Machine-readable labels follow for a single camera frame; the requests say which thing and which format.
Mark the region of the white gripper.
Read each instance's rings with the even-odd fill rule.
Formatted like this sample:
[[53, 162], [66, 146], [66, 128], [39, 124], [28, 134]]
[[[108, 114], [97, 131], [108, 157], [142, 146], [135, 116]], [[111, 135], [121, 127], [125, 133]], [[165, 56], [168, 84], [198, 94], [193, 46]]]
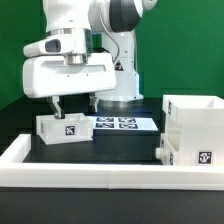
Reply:
[[[116, 76], [109, 53], [93, 53], [87, 64], [68, 65], [63, 56], [40, 56], [23, 65], [23, 91], [29, 98], [48, 97], [56, 119], [64, 119], [58, 96], [113, 89]], [[99, 98], [89, 94], [89, 111], [98, 111]]]

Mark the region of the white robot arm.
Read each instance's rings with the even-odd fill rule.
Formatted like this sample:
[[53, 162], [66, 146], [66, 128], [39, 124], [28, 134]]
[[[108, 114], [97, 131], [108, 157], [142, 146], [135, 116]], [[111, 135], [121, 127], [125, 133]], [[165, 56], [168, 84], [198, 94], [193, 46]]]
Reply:
[[23, 48], [23, 91], [48, 98], [54, 115], [59, 98], [87, 94], [89, 111], [100, 103], [142, 96], [134, 69], [135, 28], [157, 0], [42, 0], [48, 36]]

